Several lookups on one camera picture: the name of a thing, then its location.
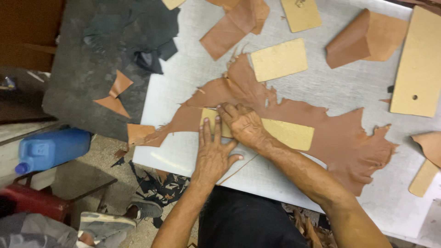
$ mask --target gray trousers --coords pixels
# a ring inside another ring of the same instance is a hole
[[[70,226],[41,214],[19,213],[0,219],[0,248],[91,248],[77,235]],[[116,233],[95,247],[118,248],[126,235]]]

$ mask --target gray sneaker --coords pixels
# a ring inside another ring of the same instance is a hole
[[[136,206],[138,208],[137,219],[144,219],[146,217],[160,217],[162,215],[162,207],[156,202],[146,201],[141,198],[132,198],[132,202],[127,207],[129,209],[131,206]]]
[[[136,222],[132,219],[96,212],[82,212],[80,221],[78,237],[83,232],[89,233],[96,244],[115,233],[126,232],[136,227]]]

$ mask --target right hand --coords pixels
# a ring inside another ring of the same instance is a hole
[[[273,139],[271,134],[263,127],[260,116],[252,108],[245,107],[242,104],[235,107],[224,102],[217,106],[217,111],[231,129],[233,137],[246,147],[258,151]]]

